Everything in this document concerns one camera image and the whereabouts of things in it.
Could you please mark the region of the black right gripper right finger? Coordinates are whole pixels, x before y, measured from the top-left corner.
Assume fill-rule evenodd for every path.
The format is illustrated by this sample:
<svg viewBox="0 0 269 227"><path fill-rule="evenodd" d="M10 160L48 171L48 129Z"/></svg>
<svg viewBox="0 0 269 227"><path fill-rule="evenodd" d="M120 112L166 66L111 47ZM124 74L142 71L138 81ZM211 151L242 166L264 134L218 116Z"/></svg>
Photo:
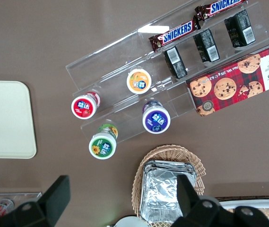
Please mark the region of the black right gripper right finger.
<svg viewBox="0 0 269 227"><path fill-rule="evenodd" d="M238 206L231 213L213 197L200 197L185 175L177 176L177 200L183 216L173 227L269 227L257 208Z"/></svg>

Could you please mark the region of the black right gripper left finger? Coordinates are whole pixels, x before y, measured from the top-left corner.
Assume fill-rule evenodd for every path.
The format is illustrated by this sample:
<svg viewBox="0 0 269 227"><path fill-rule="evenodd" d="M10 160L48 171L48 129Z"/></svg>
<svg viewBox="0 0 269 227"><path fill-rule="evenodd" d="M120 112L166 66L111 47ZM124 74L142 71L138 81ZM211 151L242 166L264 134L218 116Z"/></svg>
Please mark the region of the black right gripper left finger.
<svg viewBox="0 0 269 227"><path fill-rule="evenodd" d="M70 179L61 175L39 198L0 217L0 227L53 227L71 199Z"/></svg>

